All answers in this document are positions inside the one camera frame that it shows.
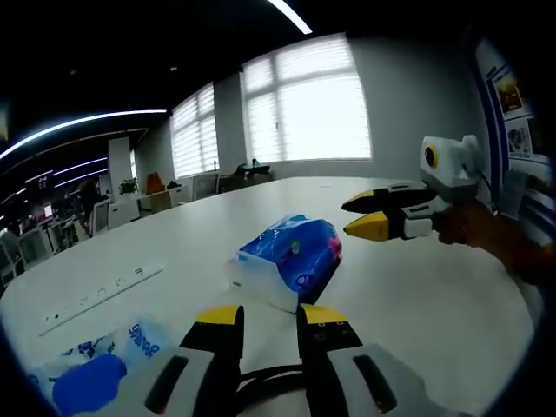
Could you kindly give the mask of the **person's right hand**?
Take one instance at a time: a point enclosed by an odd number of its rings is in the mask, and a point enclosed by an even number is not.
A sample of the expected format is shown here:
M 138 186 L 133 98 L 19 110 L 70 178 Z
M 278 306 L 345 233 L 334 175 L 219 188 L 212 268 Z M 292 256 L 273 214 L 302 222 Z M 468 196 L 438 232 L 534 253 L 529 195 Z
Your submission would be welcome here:
M 454 204 L 434 215 L 433 229 L 440 242 L 486 248 L 496 235 L 497 219 L 480 202 Z

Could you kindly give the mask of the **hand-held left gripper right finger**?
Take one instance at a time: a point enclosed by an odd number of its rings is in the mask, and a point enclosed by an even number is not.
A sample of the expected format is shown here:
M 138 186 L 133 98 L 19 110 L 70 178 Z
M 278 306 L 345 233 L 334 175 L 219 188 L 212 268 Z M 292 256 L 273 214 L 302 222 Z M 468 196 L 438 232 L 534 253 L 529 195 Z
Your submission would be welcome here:
M 313 416 L 437 416 L 439 406 L 411 367 L 363 344 L 333 308 L 301 304 L 298 350 Z

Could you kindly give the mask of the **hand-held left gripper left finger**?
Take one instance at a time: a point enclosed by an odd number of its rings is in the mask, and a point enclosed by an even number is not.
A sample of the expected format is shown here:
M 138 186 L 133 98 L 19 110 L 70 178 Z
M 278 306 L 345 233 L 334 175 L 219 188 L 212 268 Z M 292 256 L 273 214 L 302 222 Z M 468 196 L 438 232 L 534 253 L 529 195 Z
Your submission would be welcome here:
M 125 377 L 112 416 L 235 416 L 244 341 L 244 308 L 201 311 L 178 347 Z

